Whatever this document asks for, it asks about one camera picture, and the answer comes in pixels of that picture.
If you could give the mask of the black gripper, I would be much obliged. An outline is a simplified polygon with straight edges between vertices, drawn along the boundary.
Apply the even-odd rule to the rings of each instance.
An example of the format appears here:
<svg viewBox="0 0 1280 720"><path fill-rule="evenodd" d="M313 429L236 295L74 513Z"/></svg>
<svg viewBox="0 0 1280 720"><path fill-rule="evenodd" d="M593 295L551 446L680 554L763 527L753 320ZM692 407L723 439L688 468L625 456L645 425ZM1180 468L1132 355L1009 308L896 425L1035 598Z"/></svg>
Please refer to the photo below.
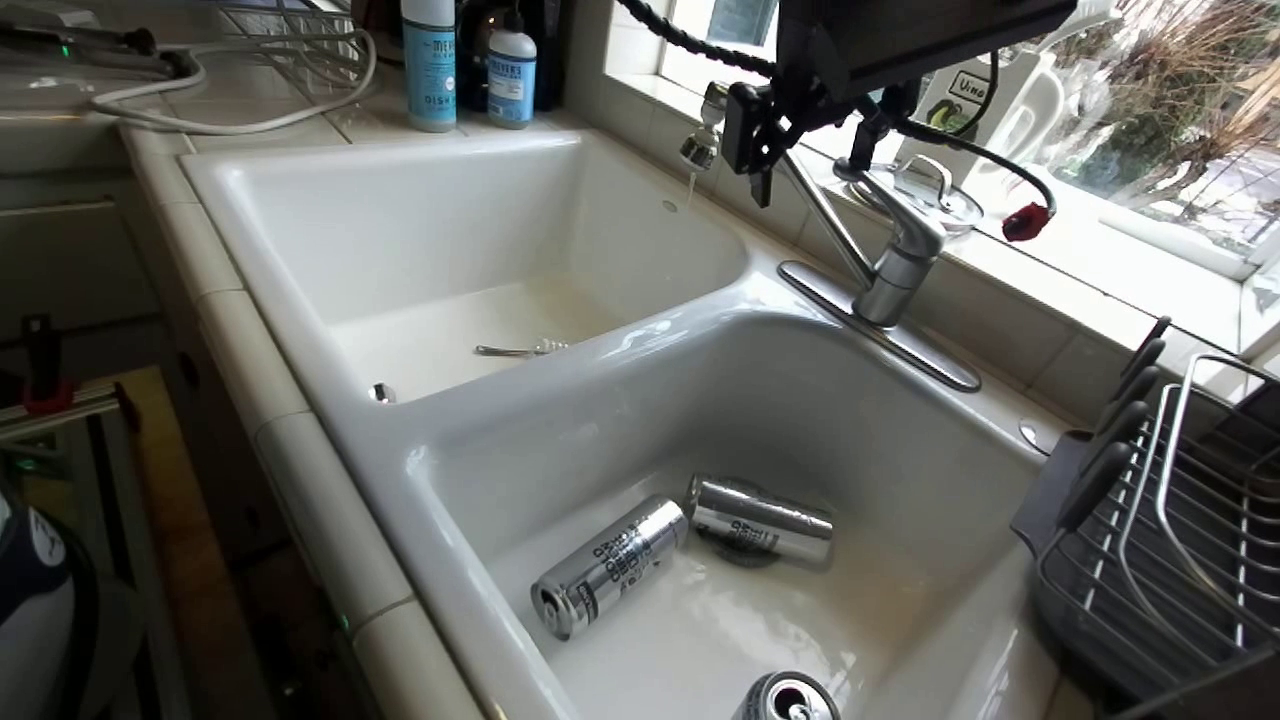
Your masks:
<svg viewBox="0 0 1280 720"><path fill-rule="evenodd" d="M721 156L762 207L772 204L772 170L784 156L784 137L806 137L816 129L840 129L859 116L854 151L837 163L840 175L864 175L876 160L876 144L891 134L900 116L921 103L917 81L896 81L857 97L837 97L816 67L784 63L767 87L733 86L723 99Z"/></svg>

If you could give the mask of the dark red robot arm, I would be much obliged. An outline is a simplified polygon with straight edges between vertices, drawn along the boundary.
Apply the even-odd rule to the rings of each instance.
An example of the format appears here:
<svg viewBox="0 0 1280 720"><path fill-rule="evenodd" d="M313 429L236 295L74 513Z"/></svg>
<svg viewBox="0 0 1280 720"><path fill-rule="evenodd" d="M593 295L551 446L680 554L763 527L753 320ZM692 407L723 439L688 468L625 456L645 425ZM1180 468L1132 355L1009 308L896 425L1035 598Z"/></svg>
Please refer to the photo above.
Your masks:
<svg viewBox="0 0 1280 720"><path fill-rule="evenodd" d="M888 129L921 99L936 67L1061 27L1075 0L780 0L763 86L733 86L721 156L772 202L772 170L824 125L859 116L847 173L874 163Z"/></svg>

